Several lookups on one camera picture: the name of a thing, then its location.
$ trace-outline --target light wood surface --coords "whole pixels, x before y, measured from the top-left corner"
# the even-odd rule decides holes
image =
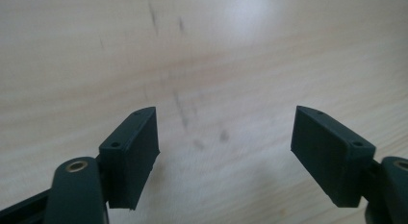
[[[111,223],[365,223],[290,151],[296,105],[408,158],[408,0],[0,0],[0,209],[156,106]]]

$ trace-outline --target dark scratch mark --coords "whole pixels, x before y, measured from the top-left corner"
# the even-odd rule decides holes
[[[197,110],[197,107],[195,105],[192,105],[192,111],[194,112],[195,116],[198,116],[198,110]]]
[[[205,148],[204,143],[203,143],[200,139],[195,139],[195,140],[194,140],[194,146],[195,146],[198,150],[204,150],[204,148]]]
[[[105,46],[103,45],[103,40],[102,40],[101,36],[99,36],[99,42],[101,43],[102,50],[105,50]]]
[[[179,17],[179,30],[182,34],[186,32],[184,27],[184,21],[181,17]]]
[[[181,121],[183,123],[183,127],[186,130],[187,126],[189,125],[189,119],[186,117],[186,113],[185,113],[183,107],[181,106],[180,98],[179,98],[178,93],[176,91],[173,91],[173,96],[174,96],[174,101],[176,102],[176,105],[177,105],[177,110],[178,110],[178,112],[180,113],[180,116],[181,116]]]
[[[149,97],[147,96],[146,85],[143,85],[143,94],[144,94],[144,99],[148,102],[148,101],[149,101]]]
[[[159,27],[157,27],[156,11],[153,9],[153,6],[152,6],[152,3],[150,2],[150,0],[148,1],[148,5],[149,5],[150,16],[152,17],[152,23],[153,23],[154,31],[156,32],[156,35],[158,35],[159,34]]]
[[[223,130],[221,134],[219,135],[219,141],[222,143],[225,143],[228,141],[228,139],[229,139],[228,132],[226,130]]]

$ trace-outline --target small hole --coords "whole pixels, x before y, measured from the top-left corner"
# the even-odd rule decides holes
[[[112,147],[117,147],[117,146],[119,146],[119,145],[120,145],[119,142],[114,142],[114,143],[111,144]]]
[[[403,169],[403,170],[408,171],[408,162],[395,161],[395,162],[394,162],[394,165],[397,166],[397,167],[399,167],[399,168],[401,168],[401,169]]]
[[[363,143],[361,143],[360,141],[353,141],[353,145],[355,145],[355,146],[363,146]]]
[[[88,166],[88,163],[85,161],[77,161],[69,164],[66,167],[66,171],[73,173],[73,172],[78,172],[80,170],[83,170],[85,167]]]

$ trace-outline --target screw hole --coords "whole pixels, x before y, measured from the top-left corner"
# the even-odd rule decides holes
[[[120,145],[119,142],[113,142],[113,143],[111,144],[112,147],[117,147],[117,146],[119,146],[119,145]]]
[[[353,145],[355,145],[355,146],[363,146],[363,143],[361,143],[360,141],[353,141]]]
[[[69,164],[66,167],[66,171],[68,171],[69,173],[74,173],[74,172],[78,172],[83,170],[84,168],[86,168],[88,166],[88,163],[85,161],[77,161],[77,162],[73,162],[71,164]]]
[[[394,165],[397,166],[397,167],[399,167],[399,168],[401,168],[401,169],[403,169],[403,170],[408,171],[408,162],[395,161],[395,162],[394,162]]]

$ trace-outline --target wooden table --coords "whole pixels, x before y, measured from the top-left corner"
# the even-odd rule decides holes
[[[0,63],[0,209],[149,106],[162,153],[112,223],[365,223],[290,151],[296,105],[408,158],[408,0],[0,0]]]

